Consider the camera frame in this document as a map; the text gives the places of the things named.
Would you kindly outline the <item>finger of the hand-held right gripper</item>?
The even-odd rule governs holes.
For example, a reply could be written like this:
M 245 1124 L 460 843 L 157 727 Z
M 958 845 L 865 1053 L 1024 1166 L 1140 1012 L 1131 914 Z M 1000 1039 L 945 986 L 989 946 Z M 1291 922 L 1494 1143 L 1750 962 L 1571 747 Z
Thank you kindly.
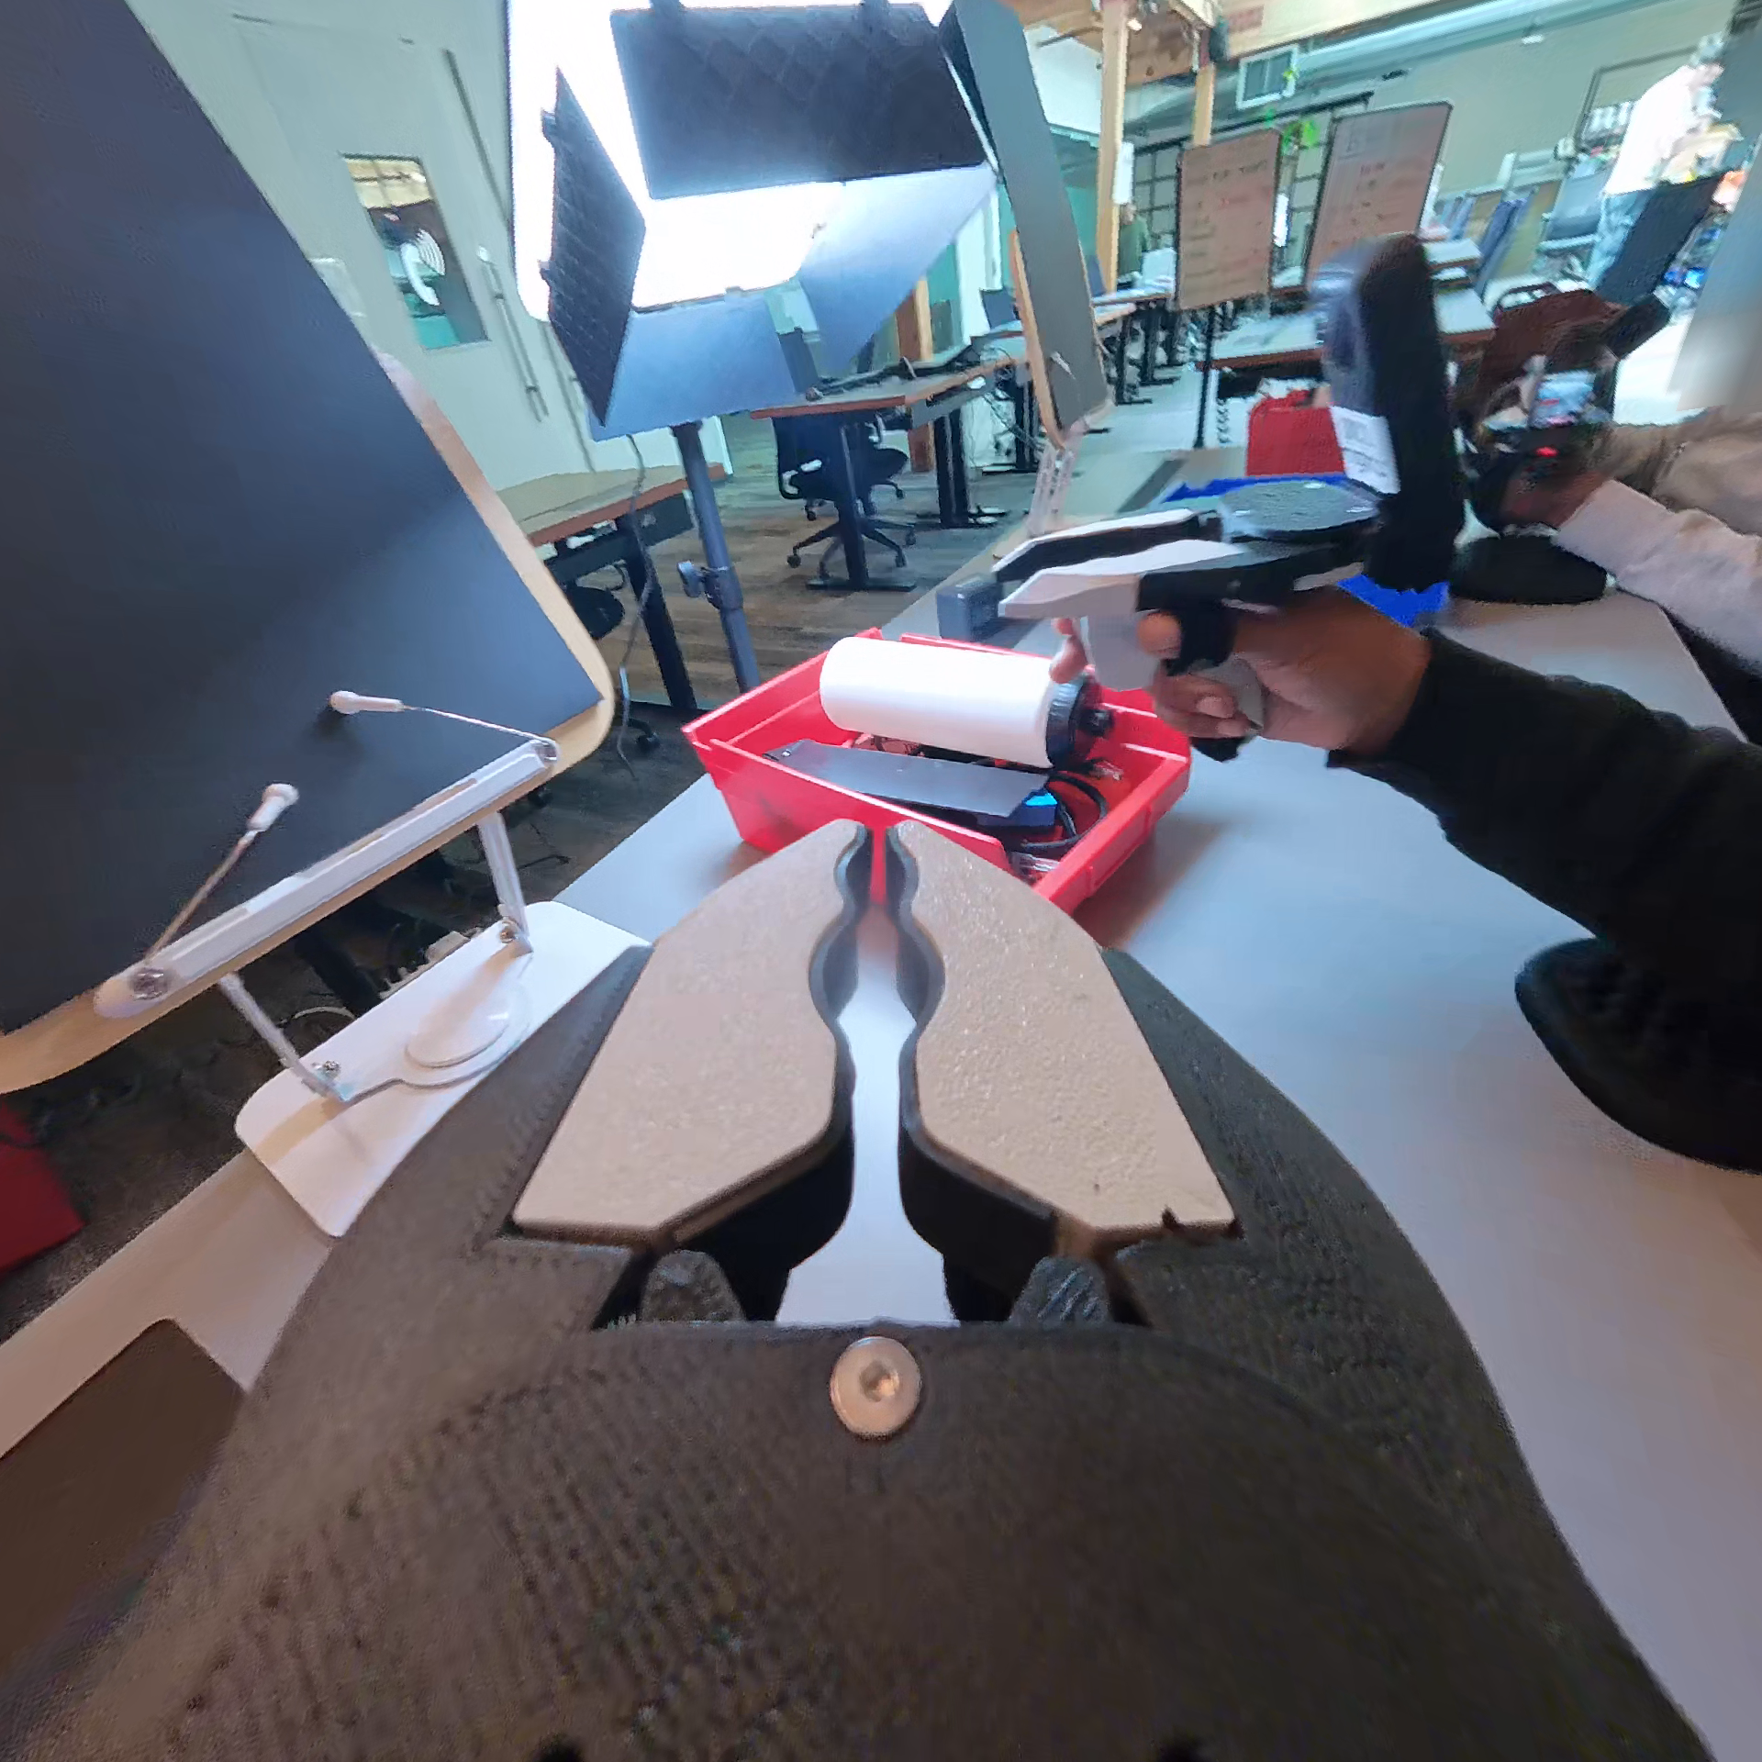
M 1210 540 L 1158 540 L 1115 557 L 1076 557 L 1052 540 L 1025 544 L 998 563 L 1000 610 L 1010 622 L 1127 619 L 1140 592 L 1172 579 L 1176 599 L 1197 596 L 1209 582 L 1231 582 L 1250 563 L 1244 546 Z
M 1227 559 L 1227 544 L 1209 538 L 1191 506 L 1110 521 L 1091 521 L 1025 540 L 990 569 L 1000 586 L 1038 577 L 1058 582 L 1140 579 L 1170 567 L 1197 567 Z

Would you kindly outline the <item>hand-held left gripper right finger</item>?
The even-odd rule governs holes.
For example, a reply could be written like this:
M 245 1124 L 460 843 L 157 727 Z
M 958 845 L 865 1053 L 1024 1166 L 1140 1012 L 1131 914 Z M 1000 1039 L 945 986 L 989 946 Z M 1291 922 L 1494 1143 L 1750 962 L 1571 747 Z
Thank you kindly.
M 921 823 L 887 831 L 900 1196 L 949 1262 L 1106 1262 L 1235 1210 L 1103 949 Z

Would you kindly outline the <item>dark metal plate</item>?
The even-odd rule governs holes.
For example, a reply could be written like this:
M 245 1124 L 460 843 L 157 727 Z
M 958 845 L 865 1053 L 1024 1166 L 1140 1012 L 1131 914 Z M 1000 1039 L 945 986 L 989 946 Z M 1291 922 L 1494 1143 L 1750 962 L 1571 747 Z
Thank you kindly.
M 802 779 L 856 795 L 990 823 L 1013 818 L 1025 802 L 1044 794 L 1052 781 L 1052 774 L 1040 770 L 971 757 L 893 756 L 823 740 L 793 740 L 764 757 Z

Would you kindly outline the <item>black hand-held device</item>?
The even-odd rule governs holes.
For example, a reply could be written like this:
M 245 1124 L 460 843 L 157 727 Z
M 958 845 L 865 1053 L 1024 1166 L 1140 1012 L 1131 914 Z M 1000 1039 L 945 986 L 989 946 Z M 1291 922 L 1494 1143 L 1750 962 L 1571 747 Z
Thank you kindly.
M 1617 369 L 1668 326 L 1648 295 L 1630 305 L 1592 290 L 1526 290 L 1502 302 L 1473 377 L 1456 393 L 1468 509 L 1501 536 L 1509 492 L 1581 470 L 1615 419 Z

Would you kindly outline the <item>person's right hand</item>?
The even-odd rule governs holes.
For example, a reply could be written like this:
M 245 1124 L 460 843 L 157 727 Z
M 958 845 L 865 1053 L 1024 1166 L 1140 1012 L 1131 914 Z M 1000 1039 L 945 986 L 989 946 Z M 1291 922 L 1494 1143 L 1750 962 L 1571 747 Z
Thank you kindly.
M 1062 648 L 1052 678 L 1089 672 L 1089 653 L 1075 619 L 1053 619 Z M 1239 697 L 1212 675 L 1163 672 L 1181 656 L 1183 628 L 1172 612 L 1137 619 L 1137 647 L 1158 666 L 1151 705 L 1189 740 L 1238 740 L 1252 735 Z M 1261 683 L 1263 728 L 1275 744 L 1324 753 L 1377 757 L 1415 710 L 1430 664 L 1430 647 L 1337 588 L 1320 588 L 1239 625 L 1233 656 Z

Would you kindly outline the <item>wooden board stand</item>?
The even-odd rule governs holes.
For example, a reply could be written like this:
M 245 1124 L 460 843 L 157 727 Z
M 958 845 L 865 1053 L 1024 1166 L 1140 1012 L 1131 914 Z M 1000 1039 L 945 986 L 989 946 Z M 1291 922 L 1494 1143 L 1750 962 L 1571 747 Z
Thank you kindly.
M 1021 248 L 1021 236 L 1012 231 L 1007 237 L 1010 268 L 1016 279 L 1016 301 L 1019 313 L 1019 328 L 1025 347 L 1025 366 L 1032 387 L 1034 411 L 1043 424 L 1040 467 L 1037 470 L 1034 494 L 1024 521 L 1029 540 L 1048 538 L 1063 523 L 1065 499 L 1076 477 L 1076 461 L 1080 450 L 1091 433 L 1101 433 L 1115 413 L 1116 402 L 1110 375 L 1103 364 L 1103 350 L 1095 326 L 1089 326 L 1089 343 L 1093 364 L 1100 369 L 1101 387 L 1095 402 L 1085 405 L 1076 415 L 1062 417 L 1055 403 L 1055 380 L 1060 373 L 1075 377 L 1075 371 L 1060 366 L 1060 360 L 1048 348 L 1044 321 L 1040 319 L 1034 297 L 1029 284 L 1029 266 Z

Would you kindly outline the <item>blue plastic bin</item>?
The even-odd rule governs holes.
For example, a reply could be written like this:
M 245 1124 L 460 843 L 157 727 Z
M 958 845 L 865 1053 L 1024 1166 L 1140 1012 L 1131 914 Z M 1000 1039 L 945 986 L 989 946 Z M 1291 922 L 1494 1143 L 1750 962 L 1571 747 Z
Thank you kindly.
M 1320 475 L 1273 475 L 1273 477 L 1212 477 L 1207 480 L 1193 482 L 1172 482 L 1164 488 L 1164 492 L 1155 497 L 1155 502 L 1147 504 L 1147 513 L 1170 513 L 1176 509 L 1196 509 L 1201 513 L 1210 513 L 1222 497 L 1229 494 L 1239 494 L 1244 489 L 1267 489 L 1267 488 L 1332 488 L 1348 494 L 1360 494 L 1368 497 L 1364 488 L 1348 480 L 1338 473 L 1320 473 Z M 1442 614 L 1447 605 L 1447 583 L 1432 582 L 1427 588 L 1416 590 L 1398 590 L 1386 588 L 1372 577 L 1364 576 L 1362 571 L 1348 577 L 1340 577 L 1338 586 L 1348 592 L 1353 599 L 1362 600 L 1364 605 L 1377 608 L 1379 612 L 1386 614 L 1396 624 L 1403 628 L 1419 628 L 1427 622 L 1432 622 Z

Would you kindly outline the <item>white bottle black cap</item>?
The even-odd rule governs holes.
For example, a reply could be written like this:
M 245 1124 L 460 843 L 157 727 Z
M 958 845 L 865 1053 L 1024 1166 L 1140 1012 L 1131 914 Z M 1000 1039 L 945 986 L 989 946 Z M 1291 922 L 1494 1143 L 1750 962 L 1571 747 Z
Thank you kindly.
M 1116 727 L 1091 678 L 1058 683 L 1048 659 L 1000 648 L 852 635 L 827 650 L 819 693 L 848 735 L 1048 773 Z

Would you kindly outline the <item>rolling whiteboard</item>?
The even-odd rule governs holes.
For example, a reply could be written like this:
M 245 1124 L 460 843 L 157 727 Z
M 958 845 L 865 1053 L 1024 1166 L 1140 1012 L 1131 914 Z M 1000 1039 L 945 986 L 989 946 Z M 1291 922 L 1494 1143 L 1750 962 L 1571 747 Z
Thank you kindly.
M 1344 251 L 1420 229 L 1450 104 L 1366 109 L 1338 119 L 1310 229 L 1304 286 Z
M 1174 302 L 1203 313 L 1272 290 L 1281 135 L 1258 128 L 1179 159 Z

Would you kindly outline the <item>wooden office desk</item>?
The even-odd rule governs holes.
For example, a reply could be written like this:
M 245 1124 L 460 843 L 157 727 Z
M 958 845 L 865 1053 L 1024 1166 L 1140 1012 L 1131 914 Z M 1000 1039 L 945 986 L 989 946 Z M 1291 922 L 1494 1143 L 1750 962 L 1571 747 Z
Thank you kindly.
M 813 390 L 789 403 L 750 409 L 750 415 L 765 422 L 815 417 L 839 427 L 872 415 L 899 419 L 908 433 L 929 430 L 939 525 L 947 532 L 981 532 L 998 525 L 1003 513 L 971 499 L 962 411 L 989 397 L 1000 373 L 1024 366 L 1021 352 L 992 354 L 965 369 L 925 371 L 915 377 L 892 373 L 854 388 Z
M 694 532 L 690 489 L 680 470 L 538 477 L 502 489 L 499 499 L 538 552 L 583 544 L 627 519 L 645 546 Z

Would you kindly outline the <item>black office chair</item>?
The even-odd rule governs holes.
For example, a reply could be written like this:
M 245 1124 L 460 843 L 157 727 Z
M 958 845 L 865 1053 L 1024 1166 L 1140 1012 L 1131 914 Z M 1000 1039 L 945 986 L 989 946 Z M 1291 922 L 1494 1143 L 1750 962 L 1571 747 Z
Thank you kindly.
M 874 494 L 902 497 L 900 478 L 910 457 L 883 437 L 879 415 L 858 411 L 789 413 L 771 419 L 779 456 L 779 494 L 804 513 L 829 510 L 830 530 L 820 540 L 796 544 L 786 563 L 802 569 L 807 548 L 819 546 L 819 564 L 807 588 L 819 592 L 908 592 L 905 576 L 917 530 L 906 521 L 883 521 Z

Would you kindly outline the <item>black flag panel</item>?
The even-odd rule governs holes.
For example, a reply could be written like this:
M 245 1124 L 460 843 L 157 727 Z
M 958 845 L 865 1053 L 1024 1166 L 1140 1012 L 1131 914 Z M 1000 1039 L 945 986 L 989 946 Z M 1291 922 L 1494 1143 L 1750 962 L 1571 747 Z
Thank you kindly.
M 952 3 L 942 48 L 981 127 L 1016 219 L 1034 330 L 1044 367 L 1043 427 L 1058 445 L 1089 430 L 1110 405 L 1110 375 L 1095 336 L 1086 262 L 1065 178 L 1017 16 L 1000 3 Z

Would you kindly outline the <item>studio light panel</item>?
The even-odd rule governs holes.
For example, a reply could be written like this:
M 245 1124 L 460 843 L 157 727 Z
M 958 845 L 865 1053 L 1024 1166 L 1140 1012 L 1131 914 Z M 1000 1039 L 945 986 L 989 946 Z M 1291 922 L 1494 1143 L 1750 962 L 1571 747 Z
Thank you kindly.
M 504 7 L 520 305 L 595 440 L 846 367 L 995 190 L 955 7 Z

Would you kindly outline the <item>red fabric bag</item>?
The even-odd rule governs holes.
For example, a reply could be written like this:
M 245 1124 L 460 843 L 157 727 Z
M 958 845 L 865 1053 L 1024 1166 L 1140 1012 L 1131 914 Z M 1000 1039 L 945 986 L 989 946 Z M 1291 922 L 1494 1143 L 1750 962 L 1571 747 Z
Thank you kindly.
M 2 1106 L 2 1276 L 77 1239 L 84 1217 L 28 1120 Z

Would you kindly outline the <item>black wood-framed board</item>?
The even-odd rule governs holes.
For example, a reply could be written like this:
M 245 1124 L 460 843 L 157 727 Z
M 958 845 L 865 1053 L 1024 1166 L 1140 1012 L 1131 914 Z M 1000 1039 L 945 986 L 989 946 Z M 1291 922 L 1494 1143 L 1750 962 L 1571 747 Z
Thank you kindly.
M 4 1093 L 595 751 L 610 673 L 128 5 L 4 5 Z

